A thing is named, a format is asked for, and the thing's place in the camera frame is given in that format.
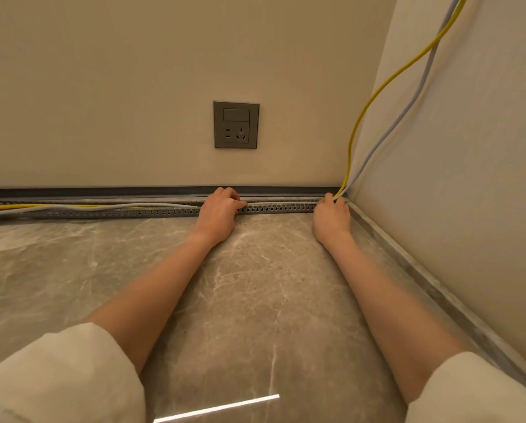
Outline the white left sleeve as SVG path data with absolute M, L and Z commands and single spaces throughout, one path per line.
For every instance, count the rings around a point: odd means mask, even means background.
M 0 423 L 145 423 L 144 387 L 92 323 L 44 334 L 0 362 Z

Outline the person's left hand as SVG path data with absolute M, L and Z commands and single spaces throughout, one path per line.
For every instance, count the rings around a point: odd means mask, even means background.
M 203 203 L 194 228 L 195 237 L 213 248 L 229 237 L 235 227 L 235 217 L 228 209 L 228 199 L 238 199 L 239 194 L 231 187 L 219 187 Z

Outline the dark grey baseboard strip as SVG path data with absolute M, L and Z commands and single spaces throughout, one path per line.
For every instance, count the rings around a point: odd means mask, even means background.
M 337 186 L 231 185 L 241 196 L 323 196 Z M 14 199 L 91 199 L 137 197 L 203 197 L 218 185 L 132 186 L 132 187 L 20 187 L 0 188 L 0 201 Z

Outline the white right sleeve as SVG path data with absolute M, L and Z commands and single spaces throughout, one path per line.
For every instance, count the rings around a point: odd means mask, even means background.
M 436 369 L 405 423 L 526 423 L 526 387 L 463 352 Z

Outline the grey wall socket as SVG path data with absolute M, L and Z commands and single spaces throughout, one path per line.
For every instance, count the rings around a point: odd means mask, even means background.
M 213 102 L 214 147 L 257 149 L 259 104 Z

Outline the grey marble skirting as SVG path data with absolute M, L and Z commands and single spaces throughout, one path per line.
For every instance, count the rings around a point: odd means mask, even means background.
M 352 218 L 494 367 L 526 387 L 526 360 L 351 201 Z

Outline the person's right hand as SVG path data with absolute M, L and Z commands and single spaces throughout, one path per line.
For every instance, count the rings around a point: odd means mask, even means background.
M 313 234 L 327 250 L 331 250 L 350 236 L 350 213 L 320 211 L 315 206 L 312 222 Z

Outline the white sleeve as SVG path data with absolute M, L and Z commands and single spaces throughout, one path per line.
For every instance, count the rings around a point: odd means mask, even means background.
M 0 362 L 0 423 L 145 423 L 144 387 L 92 323 L 44 334 Z
M 405 423 L 526 423 L 526 387 L 463 352 L 436 369 Z

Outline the person's right forearm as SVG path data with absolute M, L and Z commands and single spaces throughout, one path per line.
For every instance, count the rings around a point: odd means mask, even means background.
M 342 271 L 407 405 L 433 373 L 466 346 L 414 296 L 394 282 L 348 232 L 321 236 Z

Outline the person's left forearm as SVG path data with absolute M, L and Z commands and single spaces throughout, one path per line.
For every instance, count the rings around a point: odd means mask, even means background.
M 138 375 L 190 280 L 234 229 L 196 227 L 186 240 L 86 319 L 116 341 Z

